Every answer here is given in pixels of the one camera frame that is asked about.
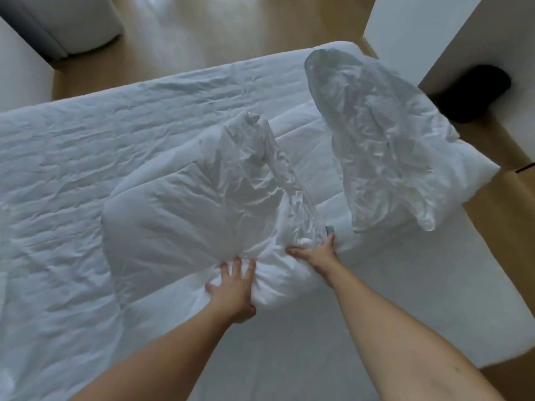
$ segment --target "mattress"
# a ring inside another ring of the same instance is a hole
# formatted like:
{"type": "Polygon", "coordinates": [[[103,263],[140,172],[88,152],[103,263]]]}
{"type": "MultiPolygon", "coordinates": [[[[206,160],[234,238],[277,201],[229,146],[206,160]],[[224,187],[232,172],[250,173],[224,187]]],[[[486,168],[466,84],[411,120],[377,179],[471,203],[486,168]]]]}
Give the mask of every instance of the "mattress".
{"type": "MultiPolygon", "coordinates": [[[[356,51],[350,43],[335,45],[356,51]]],[[[272,120],[307,103],[303,63],[309,53],[271,55],[0,115],[0,201],[11,241],[4,251],[9,271],[0,391],[17,400],[65,399],[110,365],[119,342],[155,335],[155,321],[146,315],[135,337],[123,336],[101,249],[104,200],[145,161],[244,109],[272,120]]],[[[309,155],[308,163],[317,165],[321,158],[307,148],[308,140],[299,127],[278,139],[284,150],[309,155]]],[[[335,201],[318,209],[350,240],[351,217],[335,201]]],[[[462,209],[436,231],[402,231],[387,251],[360,254],[359,261],[354,245],[346,244],[342,238],[343,261],[360,277],[476,365],[511,358],[533,344],[535,321],[462,209]]],[[[166,312],[173,312],[172,304],[163,305],[158,318],[166,312]]],[[[159,330],[170,328],[160,322],[159,330]]],[[[222,395],[377,399],[327,288],[231,328],[191,399],[222,395]]]]}

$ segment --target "person's left hand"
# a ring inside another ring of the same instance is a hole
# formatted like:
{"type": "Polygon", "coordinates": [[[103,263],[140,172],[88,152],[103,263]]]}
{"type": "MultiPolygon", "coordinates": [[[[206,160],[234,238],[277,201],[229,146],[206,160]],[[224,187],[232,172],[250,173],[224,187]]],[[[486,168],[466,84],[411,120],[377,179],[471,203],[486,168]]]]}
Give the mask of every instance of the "person's left hand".
{"type": "Polygon", "coordinates": [[[208,304],[219,317],[230,323],[243,323],[256,315],[256,308],[251,304],[252,279],[255,277],[256,260],[249,262],[245,277],[241,276],[241,259],[232,263],[232,275],[228,264],[221,264],[221,285],[206,283],[206,291],[212,299],[208,304]]]}

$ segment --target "hand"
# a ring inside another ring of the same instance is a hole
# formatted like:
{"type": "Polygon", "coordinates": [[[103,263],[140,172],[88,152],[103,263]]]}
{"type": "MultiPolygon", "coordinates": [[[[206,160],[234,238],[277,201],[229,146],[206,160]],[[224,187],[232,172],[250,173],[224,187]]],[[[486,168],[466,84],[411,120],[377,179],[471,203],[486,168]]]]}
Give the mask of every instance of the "hand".
{"type": "Polygon", "coordinates": [[[249,262],[245,277],[241,277],[241,259],[232,263],[232,276],[228,273],[228,264],[221,264],[221,285],[206,283],[205,289],[212,299],[208,304],[219,317],[232,323],[243,323],[256,315],[256,308],[251,304],[252,279],[255,277],[256,260],[249,262]]]}
{"type": "Polygon", "coordinates": [[[338,260],[334,251],[334,234],[329,235],[327,240],[316,249],[303,249],[299,246],[288,246],[286,253],[296,259],[303,259],[323,277],[325,283],[332,287],[331,276],[333,272],[343,269],[344,266],[338,260]]]}

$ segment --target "pillow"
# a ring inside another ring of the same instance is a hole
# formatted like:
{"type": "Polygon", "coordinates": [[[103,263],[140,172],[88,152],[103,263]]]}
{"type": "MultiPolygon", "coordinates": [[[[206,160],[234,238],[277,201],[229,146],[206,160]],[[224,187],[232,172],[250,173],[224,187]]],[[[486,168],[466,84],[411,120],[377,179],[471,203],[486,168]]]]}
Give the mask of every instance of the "pillow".
{"type": "Polygon", "coordinates": [[[399,224],[408,213],[431,231],[498,172],[424,93],[377,59],[316,50],[305,71],[333,133],[354,232],[399,224]]]}
{"type": "Polygon", "coordinates": [[[206,279],[219,284],[219,264],[235,256],[257,259],[256,306],[309,291],[319,278],[284,249],[326,237],[267,121],[247,112],[126,177],[104,205],[102,232],[122,308],[188,276],[191,296],[203,297],[196,311],[206,279]]]}

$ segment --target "wooden floor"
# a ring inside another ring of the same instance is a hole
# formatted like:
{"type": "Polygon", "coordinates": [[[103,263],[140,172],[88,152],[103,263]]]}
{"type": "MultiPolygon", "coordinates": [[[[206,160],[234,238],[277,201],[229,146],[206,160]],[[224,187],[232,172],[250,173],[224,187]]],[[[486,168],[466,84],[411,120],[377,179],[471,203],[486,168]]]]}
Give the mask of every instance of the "wooden floor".
{"type": "Polygon", "coordinates": [[[375,0],[114,0],[125,34],[57,63],[57,98],[350,40],[375,0]]]}
{"type": "MultiPolygon", "coordinates": [[[[62,74],[55,95],[74,97],[334,40],[353,41],[370,54],[361,38],[374,1],[114,0],[125,34],[97,51],[56,63],[62,74]]],[[[529,163],[490,116],[458,130],[505,170],[529,163]]],[[[524,193],[514,174],[503,174],[465,209],[535,312],[535,262],[530,263],[535,241],[529,238],[533,223],[526,221],[535,222],[535,210],[531,218],[525,216],[535,207],[524,193]]],[[[483,372],[509,401],[535,399],[535,352],[483,372]]]]}

